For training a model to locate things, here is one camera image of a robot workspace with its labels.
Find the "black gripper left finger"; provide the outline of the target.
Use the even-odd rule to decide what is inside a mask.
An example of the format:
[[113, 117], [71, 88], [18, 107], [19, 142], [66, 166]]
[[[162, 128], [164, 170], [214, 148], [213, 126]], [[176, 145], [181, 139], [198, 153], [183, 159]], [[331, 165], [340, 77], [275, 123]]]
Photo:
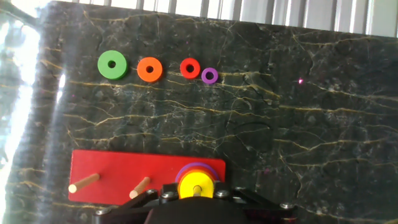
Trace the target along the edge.
[[123, 205], [97, 210], [93, 214], [93, 223], [145, 223], [153, 208], [179, 199], [177, 188], [177, 183], [165, 184], [160, 190], [146, 190]]

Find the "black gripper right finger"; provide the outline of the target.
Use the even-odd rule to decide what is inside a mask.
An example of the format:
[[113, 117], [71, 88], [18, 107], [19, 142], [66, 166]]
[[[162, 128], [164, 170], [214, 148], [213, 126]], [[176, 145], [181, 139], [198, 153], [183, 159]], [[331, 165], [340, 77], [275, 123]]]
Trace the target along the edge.
[[274, 203], [258, 193], [226, 183], [214, 183], [214, 198], [231, 203], [249, 223], [297, 223], [297, 207], [291, 203]]

